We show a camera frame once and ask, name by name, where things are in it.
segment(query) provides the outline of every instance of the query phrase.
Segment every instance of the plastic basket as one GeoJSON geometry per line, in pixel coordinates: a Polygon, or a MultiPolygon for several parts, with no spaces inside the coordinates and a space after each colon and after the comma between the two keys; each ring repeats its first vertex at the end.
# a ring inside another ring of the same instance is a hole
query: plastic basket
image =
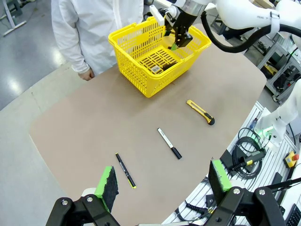
{"type": "Polygon", "coordinates": [[[162,45],[165,26],[154,17],[131,24],[109,35],[120,72],[146,97],[151,97],[187,71],[199,54],[210,46],[210,39],[194,26],[193,40],[184,48],[171,51],[162,45]],[[163,71],[164,65],[177,62],[163,71]]]}

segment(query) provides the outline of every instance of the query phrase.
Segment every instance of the hand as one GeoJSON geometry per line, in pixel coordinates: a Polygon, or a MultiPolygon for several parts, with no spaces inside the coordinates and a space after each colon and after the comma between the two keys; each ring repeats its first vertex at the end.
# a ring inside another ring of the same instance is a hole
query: hand
{"type": "Polygon", "coordinates": [[[94,76],[94,73],[93,73],[92,69],[90,68],[85,73],[82,73],[82,74],[79,73],[79,77],[86,80],[86,81],[89,81],[89,80],[93,79],[95,76],[94,76]]]}

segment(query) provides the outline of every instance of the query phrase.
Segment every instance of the white marker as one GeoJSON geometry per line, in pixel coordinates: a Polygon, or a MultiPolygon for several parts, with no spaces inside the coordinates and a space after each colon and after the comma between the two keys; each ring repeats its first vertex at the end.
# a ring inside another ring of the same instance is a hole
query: white marker
{"type": "Polygon", "coordinates": [[[160,128],[158,128],[158,132],[163,137],[163,139],[165,140],[165,142],[167,143],[167,145],[170,147],[170,149],[173,151],[173,153],[175,154],[175,156],[177,156],[178,159],[182,158],[181,154],[172,145],[172,143],[169,141],[169,139],[167,138],[167,136],[165,136],[165,134],[163,133],[163,131],[160,128]]]}

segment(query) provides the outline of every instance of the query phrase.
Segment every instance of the marker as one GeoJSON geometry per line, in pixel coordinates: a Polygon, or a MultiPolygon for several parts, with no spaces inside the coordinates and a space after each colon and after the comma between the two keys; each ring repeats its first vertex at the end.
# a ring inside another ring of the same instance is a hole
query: marker
{"type": "Polygon", "coordinates": [[[118,153],[115,153],[115,155],[116,155],[116,157],[117,157],[117,159],[119,161],[119,164],[121,165],[121,168],[123,169],[124,173],[126,174],[128,182],[130,183],[130,185],[132,186],[132,188],[136,188],[136,185],[135,185],[133,179],[131,178],[128,170],[126,169],[126,166],[124,165],[123,161],[121,160],[121,157],[119,156],[118,153]]]}
{"type": "Polygon", "coordinates": [[[170,147],[170,149],[173,151],[173,153],[175,154],[175,156],[177,156],[178,159],[182,158],[181,154],[172,145],[172,143],[169,141],[169,139],[165,136],[165,134],[163,133],[163,131],[160,128],[158,128],[158,132],[163,137],[163,139],[165,140],[165,142],[167,143],[167,145],[170,147]]]}

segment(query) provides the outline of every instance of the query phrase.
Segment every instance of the wire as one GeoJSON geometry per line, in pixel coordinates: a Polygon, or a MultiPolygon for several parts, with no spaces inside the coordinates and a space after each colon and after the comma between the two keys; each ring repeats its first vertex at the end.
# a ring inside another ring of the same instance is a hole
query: wire
{"type": "MultiPolygon", "coordinates": [[[[216,45],[219,49],[221,49],[224,52],[228,53],[240,53],[242,51],[245,51],[246,49],[250,48],[257,40],[259,40],[261,37],[263,37],[266,34],[269,34],[271,31],[271,25],[262,27],[261,29],[255,31],[244,43],[238,46],[230,47],[223,45],[220,43],[215,36],[213,35],[210,26],[208,24],[207,18],[206,18],[206,11],[204,11],[201,15],[202,24],[204,26],[204,29],[206,31],[207,36],[209,39],[216,45]]],[[[291,27],[285,24],[280,24],[279,31],[282,32],[289,32],[291,34],[295,34],[298,37],[301,37],[301,30],[295,27],[291,27]]]]}
{"type": "MultiPolygon", "coordinates": [[[[258,139],[258,143],[261,145],[261,143],[260,143],[260,136],[259,136],[257,133],[255,133],[254,130],[252,130],[252,129],[248,128],[248,127],[243,127],[243,128],[241,128],[241,129],[239,130],[239,132],[238,132],[238,139],[240,139],[240,132],[241,132],[242,130],[244,130],[244,129],[251,131],[251,132],[252,132],[252,135],[255,135],[255,138],[258,139]]],[[[241,145],[241,147],[242,147],[243,150],[245,150],[246,152],[252,153],[252,152],[250,152],[249,150],[246,150],[242,145],[241,145]]]]}
{"type": "Polygon", "coordinates": [[[7,29],[9,29],[10,30],[10,27],[8,27],[5,23],[3,23],[3,21],[2,20],[0,20],[0,22],[4,25],[4,26],[6,26],[6,28],[7,29]]]}
{"type": "Polygon", "coordinates": [[[293,133],[293,129],[292,129],[292,127],[291,127],[291,124],[289,123],[289,124],[288,124],[288,126],[290,127],[290,129],[291,129],[291,132],[292,132],[292,136],[293,136],[293,143],[296,145],[296,139],[295,139],[295,135],[294,135],[294,133],[293,133]]]}
{"type": "Polygon", "coordinates": [[[193,222],[195,222],[195,221],[197,221],[197,220],[200,220],[200,219],[203,219],[203,218],[205,218],[205,217],[208,217],[208,215],[210,214],[210,212],[211,212],[212,210],[214,210],[214,207],[215,207],[215,206],[216,206],[216,202],[214,201],[214,202],[211,203],[211,205],[208,207],[207,211],[205,211],[204,214],[201,214],[201,216],[199,216],[197,219],[194,219],[194,220],[186,220],[186,219],[184,219],[184,218],[181,216],[181,214],[180,214],[179,207],[178,207],[174,212],[175,212],[175,214],[177,215],[177,217],[180,219],[180,221],[189,221],[189,222],[193,223],[193,222]]]}
{"type": "Polygon", "coordinates": [[[265,144],[265,146],[263,146],[263,149],[268,145],[268,143],[269,143],[269,141],[271,140],[271,138],[272,138],[272,135],[269,135],[269,140],[268,140],[268,142],[265,144]]]}
{"type": "Polygon", "coordinates": [[[294,53],[297,49],[298,49],[298,47],[295,48],[295,49],[292,51],[292,53],[290,54],[289,58],[288,58],[287,61],[286,61],[286,64],[284,65],[284,67],[288,64],[288,62],[290,62],[290,59],[292,58],[293,53],[294,53]]]}
{"type": "Polygon", "coordinates": [[[201,183],[209,183],[208,177],[204,177],[204,179],[201,181],[201,183]]]}
{"type": "Polygon", "coordinates": [[[252,184],[247,188],[247,190],[249,190],[249,189],[251,189],[251,188],[253,187],[253,185],[255,184],[256,178],[257,178],[257,177],[254,178],[252,184]]]}
{"type": "Polygon", "coordinates": [[[239,159],[237,157],[237,151],[239,149],[239,145],[241,145],[242,143],[250,143],[256,149],[256,151],[260,151],[261,150],[261,144],[257,143],[251,137],[242,137],[242,138],[240,138],[236,142],[236,144],[234,146],[234,149],[233,149],[233,152],[232,152],[233,165],[236,166],[233,171],[236,171],[242,179],[246,179],[246,180],[248,180],[248,179],[254,179],[254,178],[256,178],[258,176],[258,174],[261,171],[262,161],[261,160],[258,161],[258,164],[256,164],[257,168],[256,168],[256,170],[254,172],[251,172],[251,173],[244,172],[243,169],[241,169],[241,167],[240,167],[241,163],[239,163],[239,159]]]}
{"type": "Polygon", "coordinates": [[[149,17],[149,16],[152,16],[152,14],[151,14],[151,12],[148,12],[148,13],[144,14],[144,15],[143,15],[143,19],[144,19],[144,20],[146,20],[146,19],[145,19],[145,16],[149,17]]]}
{"type": "Polygon", "coordinates": [[[32,13],[31,13],[31,15],[28,17],[28,19],[26,20],[26,22],[29,22],[30,21],[30,19],[32,18],[32,15],[34,14],[34,12],[36,11],[36,9],[37,9],[37,6],[38,6],[38,0],[35,0],[35,2],[36,2],[36,5],[34,6],[34,8],[33,8],[33,10],[32,10],[32,13]]]}
{"type": "Polygon", "coordinates": [[[299,185],[299,184],[301,184],[301,182],[299,182],[299,183],[297,183],[295,185],[289,186],[289,187],[282,187],[282,188],[280,188],[280,189],[278,189],[276,191],[273,191],[272,193],[279,192],[279,191],[282,191],[282,190],[287,190],[287,189],[290,189],[291,187],[294,187],[294,186],[299,185]]]}

